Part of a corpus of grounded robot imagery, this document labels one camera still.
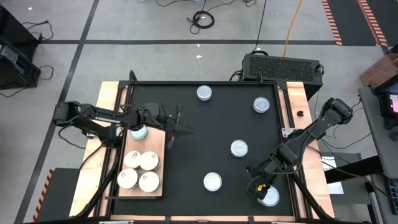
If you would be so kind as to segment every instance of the cardboard box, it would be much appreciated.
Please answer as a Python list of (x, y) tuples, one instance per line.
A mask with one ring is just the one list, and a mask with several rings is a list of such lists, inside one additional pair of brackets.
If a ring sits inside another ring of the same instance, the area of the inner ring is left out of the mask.
[(359, 76), (364, 86), (372, 86), (374, 91), (398, 92), (398, 54), (387, 54), (362, 75)]

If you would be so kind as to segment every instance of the concrete floor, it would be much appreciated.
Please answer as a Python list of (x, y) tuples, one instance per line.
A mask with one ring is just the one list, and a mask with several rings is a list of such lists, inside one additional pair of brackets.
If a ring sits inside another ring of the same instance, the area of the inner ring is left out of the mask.
[[(19, 21), (42, 22), (53, 26), (54, 40), (80, 40), (90, 9), (97, 0), (0, 0)], [(210, 0), (208, 7), (219, 4)], [(284, 40), (299, 0), (268, 0), (262, 25), (262, 40)], [(100, 0), (87, 35), (89, 40), (255, 40), (264, 2), (253, 7), (242, 1), (211, 11), (215, 25), (189, 33), (186, 17), (201, 9), (201, 3), (179, 2), (159, 7), (154, 1), (139, 4), (134, 0)], [(32, 31), (49, 36), (47, 26)], [(322, 4), (318, 0), (304, 1), (290, 35), (291, 40), (333, 40)], [(44, 138), (49, 128), (53, 106), (57, 103), (76, 50), (75, 44), (42, 44), (34, 63), (55, 68), (51, 80), (41, 80), (38, 88), (27, 89), (12, 98), (0, 97), (0, 219), (13, 223), (24, 197)], [(269, 55), (282, 56), (284, 46), (260, 45)], [(253, 44), (85, 44), (73, 72), (66, 100), (95, 104), (102, 81), (127, 80), (134, 70), (139, 80), (227, 80), (240, 69), (244, 54)], [(341, 47), (337, 45), (290, 45), (287, 57), (321, 61), (325, 66), (324, 86), (319, 94), (317, 111), (329, 97), (341, 98), (347, 104), (358, 102), (358, 76), (383, 56), (380, 47)], [(50, 71), (43, 69), (42, 75)], [(314, 110), (315, 97), (310, 100)], [(369, 133), (363, 111), (358, 111), (349, 125), (338, 129), (338, 139), (327, 139), (335, 146), (346, 146)], [(76, 129), (65, 136), (84, 146), (86, 139)], [(56, 134), (41, 169), (24, 221), (31, 221), (47, 172), (52, 167), (77, 168), (83, 151), (60, 140)], [(327, 151), (319, 143), (322, 151)], [(376, 155), (373, 140), (351, 146), (345, 152), (361, 153), (362, 157)], [(342, 220), (369, 220), (367, 212), (356, 205), (346, 208), (334, 205), (336, 216)]]

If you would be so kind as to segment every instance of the plastic container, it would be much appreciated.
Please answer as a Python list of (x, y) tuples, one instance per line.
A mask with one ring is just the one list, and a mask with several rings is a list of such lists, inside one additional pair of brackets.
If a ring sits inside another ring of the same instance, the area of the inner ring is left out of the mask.
[(249, 147), (243, 140), (235, 140), (231, 144), (231, 153), (234, 157), (242, 158), (248, 153)]
[(260, 202), (260, 204), (262, 204), (263, 206), (275, 206), (279, 202), (279, 192), (274, 186), (271, 186), (267, 191), (266, 197), (262, 200), (257, 198), (257, 201)]
[(199, 100), (202, 101), (207, 101), (211, 98), (211, 94), (212, 94), (212, 90), (209, 86), (206, 85), (202, 85), (199, 86), (198, 90), (197, 90), (197, 95)]
[(141, 155), (139, 165), (143, 170), (156, 171), (160, 167), (159, 157), (154, 152), (144, 152)]
[(154, 172), (146, 172), (140, 177), (138, 184), (141, 190), (151, 193), (160, 187), (160, 179)]
[(264, 97), (258, 97), (254, 100), (253, 108), (257, 113), (265, 113), (269, 109), (269, 101)]
[(131, 151), (124, 156), (123, 162), (126, 166), (135, 169), (139, 167), (140, 158), (141, 153), (137, 151)]
[(210, 172), (203, 179), (203, 184), (208, 191), (215, 192), (221, 188), (223, 180), (217, 173)]
[(137, 183), (138, 173), (132, 168), (124, 169), (118, 175), (118, 184), (123, 189), (134, 189)]
[(147, 135), (148, 135), (148, 128), (147, 128), (147, 126), (143, 126), (138, 131), (131, 131), (130, 130), (130, 135), (135, 140), (138, 140), (138, 141), (144, 140), (147, 137)]

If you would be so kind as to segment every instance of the black floor stripe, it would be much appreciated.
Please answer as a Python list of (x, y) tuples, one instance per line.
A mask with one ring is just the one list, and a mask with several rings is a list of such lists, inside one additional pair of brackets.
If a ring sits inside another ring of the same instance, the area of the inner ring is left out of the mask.
[(343, 46), (375, 46), (357, 0), (328, 0)]
[[(70, 65), (68, 76), (65, 80), (65, 83), (63, 84), (63, 88), (62, 88), (62, 91), (60, 94), (60, 98), (58, 99), (58, 102), (65, 101), (65, 98), (67, 97), (67, 93), (68, 93), (70, 84), (72, 82), (73, 75), (75, 74), (75, 70), (76, 70), (77, 64), (79, 62), (81, 51), (83, 50), (84, 41), (87, 38), (88, 31), (90, 29), (90, 25), (93, 22), (94, 14), (95, 14), (95, 11), (96, 11), (99, 1), (100, 0), (94, 0), (93, 5), (90, 10), (90, 13), (88, 14), (85, 28), (83, 29), (83, 33), (80, 37), (79, 44), (78, 44), (78, 47), (75, 52), (75, 56), (73, 57), (72, 64)], [(30, 200), (33, 196), (37, 181), (39, 179), (40, 173), (41, 173), (43, 165), (44, 165), (45, 158), (49, 151), (49, 147), (50, 147), (54, 132), (55, 132), (55, 125), (53, 124), (53, 122), (51, 122), (49, 129), (47, 130), (47, 134), (45, 135), (45, 139), (44, 139), (42, 148), (40, 150), (39, 157), (37, 158), (36, 165), (34, 167), (32, 176), (30, 177), (28, 186), (26, 188), (24, 198), (22, 199), (21, 205), (18, 209), (15, 223), (22, 223), (24, 221), (27, 209), (29, 207)]]
[(398, 44), (398, 2), (396, 0), (368, 0), (388, 46)]
[[(42, 44), (79, 44), (79, 40), (43, 40)], [(166, 45), (166, 44), (256, 44), (256, 40), (86, 40), (84, 44)], [(285, 40), (259, 40), (259, 44), (284, 45)], [(290, 40), (289, 45), (336, 45), (334, 40)]]

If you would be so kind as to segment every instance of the orange striped tape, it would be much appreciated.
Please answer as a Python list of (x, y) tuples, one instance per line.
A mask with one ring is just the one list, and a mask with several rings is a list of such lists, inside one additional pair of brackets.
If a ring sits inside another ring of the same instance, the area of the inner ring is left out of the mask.
[(55, 170), (55, 168), (50, 169), (49, 174), (47, 175), (47, 178), (45, 179), (44, 187), (43, 187), (42, 193), (40, 194), (39, 202), (37, 202), (36, 209), (33, 214), (32, 222), (36, 222), (37, 217), (39, 216), (39, 212), (40, 212), (40, 209), (42, 208), (42, 204), (44, 201), (44, 195), (47, 192), (47, 188), (49, 187), (50, 179), (51, 179), (52, 174), (54, 173), (54, 170)]
[(340, 33), (338, 32), (338, 29), (337, 29), (337, 26), (335, 23), (335, 19), (333, 18), (333, 14), (331, 13), (328, 1), (322, 0), (322, 4), (323, 4), (323, 9), (325, 10), (326, 17), (328, 18), (331, 32), (333, 33), (336, 44), (341, 46), (341, 45), (343, 45), (343, 43), (341, 41)]
[(365, 17), (366, 23), (368, 23), (368, 27), (371, 30), (373, 39), (374, 41), (376, 41), (376, 45), (382, 45), (387, 47), (387, 40), (384, 37), (384, 34), (381, 31), (380, 26), (373, 15), (372, 9), (369, 7), (368, 1), (357, 0), (357, 2), (362, 10), (363, 16)]

